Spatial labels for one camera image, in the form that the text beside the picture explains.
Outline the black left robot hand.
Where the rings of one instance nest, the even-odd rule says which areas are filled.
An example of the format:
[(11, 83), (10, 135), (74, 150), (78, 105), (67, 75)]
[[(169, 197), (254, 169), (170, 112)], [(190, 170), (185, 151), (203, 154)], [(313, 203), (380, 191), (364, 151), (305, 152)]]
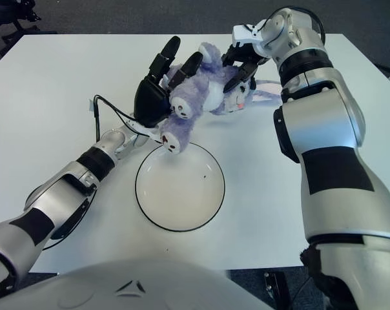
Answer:
[(170, 93), (186, 79), (194, 76), (201, 65), (203, 55), (195, 52), (173, 73), (162, 87), (163, 76), (170, 71), (170, 65), (180, 47), (181, 39), (173, 36), (149, 66), (148, 74), (140, 82), (134, 98), (134, 118), (146, 128), (154, 128), (170, 114)]

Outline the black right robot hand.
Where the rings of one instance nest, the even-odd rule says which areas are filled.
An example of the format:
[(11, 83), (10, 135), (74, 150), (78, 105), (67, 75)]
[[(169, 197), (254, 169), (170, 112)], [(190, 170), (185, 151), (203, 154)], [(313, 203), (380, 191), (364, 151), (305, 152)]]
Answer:
[(221, 57), (223, 67), (233, 66), (235, 62), (241, 63), (240, 67), (236, 67), (235, 75), (225, 84), (223, 93), (230, 92), (240, 83), (247, 82), (253, 78), (258, 67), (268, 62), (269, 58), (260, 56), (254, 50), (252, 43), (240, 46), (230, 46), (224, 55)]

